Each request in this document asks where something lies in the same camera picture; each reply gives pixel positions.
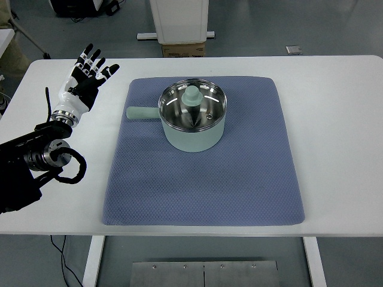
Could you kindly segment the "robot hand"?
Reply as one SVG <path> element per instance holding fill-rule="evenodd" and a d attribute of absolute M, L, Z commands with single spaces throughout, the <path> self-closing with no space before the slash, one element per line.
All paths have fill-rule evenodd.
<path fill-rule="evenodd" d="M 119 69 L 118 64 L 104 66 L 101 51 L 92 53 L 89 44 L 79 55 L 59 91 L 59 103 L 53 109 L 52 118 L 68 117 L 77 121 L 93 107 L 102 86 Z"/>

